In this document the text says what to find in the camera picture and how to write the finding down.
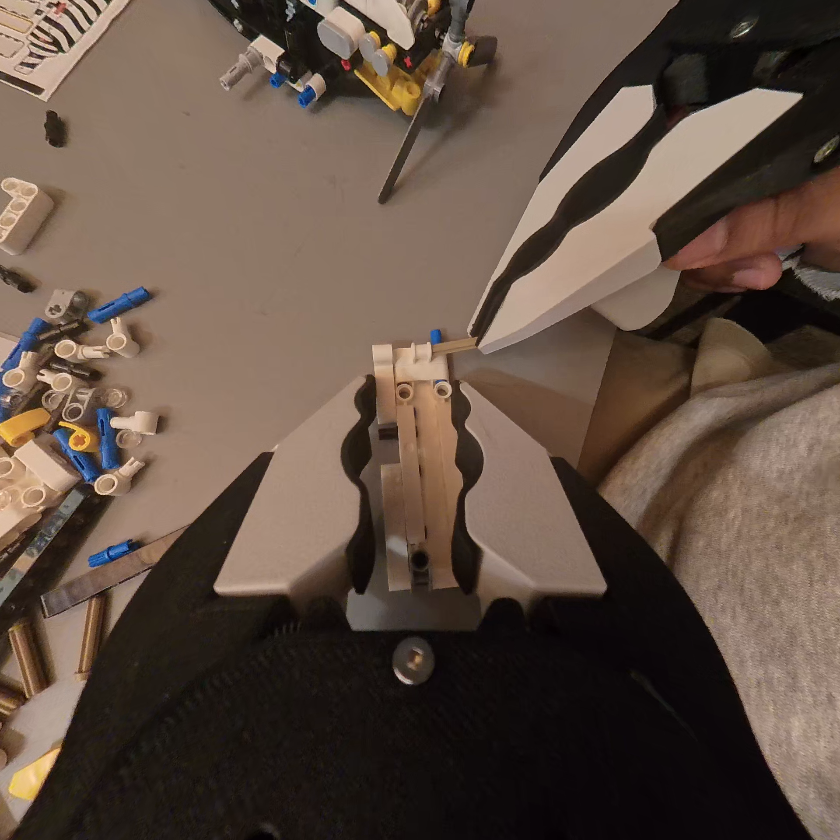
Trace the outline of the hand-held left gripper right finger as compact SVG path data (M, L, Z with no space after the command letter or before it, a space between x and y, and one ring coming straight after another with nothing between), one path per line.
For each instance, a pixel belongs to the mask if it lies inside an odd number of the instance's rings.
M455 504L451 564L478 597L601 597L606 581L552 459L471 385L452 402Z

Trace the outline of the dark reflective board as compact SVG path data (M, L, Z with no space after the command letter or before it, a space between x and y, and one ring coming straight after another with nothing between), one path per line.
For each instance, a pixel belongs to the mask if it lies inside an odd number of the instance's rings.
M1 615L5 621L21 613L44 590L44 579L76 551L98 508L97 497L84 486L72 490L15 557L2 575Z

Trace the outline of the pile of small lego pieces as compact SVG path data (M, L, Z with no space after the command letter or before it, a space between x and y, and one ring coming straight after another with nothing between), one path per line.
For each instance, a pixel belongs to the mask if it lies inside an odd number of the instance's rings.
M138 357L126 321L152 299L145 287L91 308L81 290L56 290L43 317L2 346L1 546L19 543L74 491L127 495L145 463L131 450L155 436L160 415L127 413L130 391L98 364Z

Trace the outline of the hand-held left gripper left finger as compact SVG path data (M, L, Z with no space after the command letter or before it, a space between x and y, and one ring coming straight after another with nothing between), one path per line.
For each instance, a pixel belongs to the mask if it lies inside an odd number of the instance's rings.
M376 544L362 475L375 416L375 379L359 376L274 447L216 578L218 595L365 592Z

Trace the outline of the person's grey sweatpants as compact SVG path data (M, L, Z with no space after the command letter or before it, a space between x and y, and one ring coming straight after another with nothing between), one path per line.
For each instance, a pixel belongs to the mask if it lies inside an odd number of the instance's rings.
M600 492L696 605L808 833L838 838L838 363L692 396Z

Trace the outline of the white lego beam assembly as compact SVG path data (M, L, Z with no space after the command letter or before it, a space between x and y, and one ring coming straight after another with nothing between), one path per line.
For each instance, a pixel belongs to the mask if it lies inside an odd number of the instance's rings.
M379 343L372 360L377 432L398 449L395 460L381 465L388 588L454 588L452 542L463 478L455 463L448 355L430 342Z

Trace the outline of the beige cloth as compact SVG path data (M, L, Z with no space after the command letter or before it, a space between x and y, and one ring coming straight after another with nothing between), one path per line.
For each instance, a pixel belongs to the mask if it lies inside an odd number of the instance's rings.
M807 371L838 361L839 338L824 329L805 325L762 343L732 320L711 318L700 335L689 393L696 396L723 385Z

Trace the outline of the black yellow white lego model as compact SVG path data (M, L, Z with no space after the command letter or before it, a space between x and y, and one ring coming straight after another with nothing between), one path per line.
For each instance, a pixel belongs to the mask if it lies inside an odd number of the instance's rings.
M249 44L220 84L226 91L263 69L273 88L292 88L308 109L355 78L411 119L377 197L391 197L424 119L454 68L484 67L497 38L469 38L473 1L211 1Z

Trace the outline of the person's right hand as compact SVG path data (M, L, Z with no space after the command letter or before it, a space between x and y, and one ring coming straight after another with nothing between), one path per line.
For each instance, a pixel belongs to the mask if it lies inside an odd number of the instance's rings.
M665 262L684 283L705 291L771 288L783 271L780 252L803 247L804 262L839 269L839 171L823 173L777 196L737 208Z

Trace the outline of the white angled lego beam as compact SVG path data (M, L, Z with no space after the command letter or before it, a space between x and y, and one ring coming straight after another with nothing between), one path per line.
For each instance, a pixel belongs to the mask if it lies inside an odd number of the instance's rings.
M8 202L1 212L1 250L20 256L37 235L54 208L51 196L36 184L7 177L1 188Z

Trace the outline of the zebra striped sticker sheet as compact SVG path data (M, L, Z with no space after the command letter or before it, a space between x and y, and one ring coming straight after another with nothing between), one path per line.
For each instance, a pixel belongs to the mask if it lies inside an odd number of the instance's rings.
M2 84L47 102L128 5L2 1Z

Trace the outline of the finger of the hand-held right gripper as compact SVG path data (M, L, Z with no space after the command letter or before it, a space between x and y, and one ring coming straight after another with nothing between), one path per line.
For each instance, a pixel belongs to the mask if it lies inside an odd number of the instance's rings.
M590 306L621 329L655 319L677 281L676 272L661 264L728 212L712 209L706 219L700 199L690 194L710 186L716 173L724 187L733 186L735 175L723 167L802 97L798 91L754 88L693 111L674 126L657 102L660 131L649 149L642 151L636 141L623 150L634 152L626 189L574 226L541 267L514 284L482 337L483 353L525 340Z
M471 337L484 337L514 284L541 267L574 226L608 206L632 180L636 141L642 151L660 131L655 88L622 87L581 135L547 167L513 238L509 257L494 279L469 325Z

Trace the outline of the flat metal strip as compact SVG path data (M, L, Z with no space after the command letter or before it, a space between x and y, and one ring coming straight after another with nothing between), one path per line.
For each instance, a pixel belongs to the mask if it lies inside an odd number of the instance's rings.
M57 586L40 596L40 611L44 618L51 618L84 603L94 595L111 590L126 581L150 571L169 548L188 530L176 529L129 555L101 568L89 568L84 574Z

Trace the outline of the blue lego pin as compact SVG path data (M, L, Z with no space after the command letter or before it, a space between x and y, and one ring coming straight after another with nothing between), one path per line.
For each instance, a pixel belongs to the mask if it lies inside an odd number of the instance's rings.
M90 555L87 560L88 567L91 569L101 568L102 566L110 564L115 560L119 560L140 548L142 548L142 544L132 539L115 543L108 546L106 549Z

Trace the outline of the yellow lego panel piece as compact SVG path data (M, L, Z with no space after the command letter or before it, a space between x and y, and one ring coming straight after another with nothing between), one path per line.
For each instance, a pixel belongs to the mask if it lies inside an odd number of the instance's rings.
M61 743L18 770L7 787L10 796L24 802L33 802L55 766L60 752Z

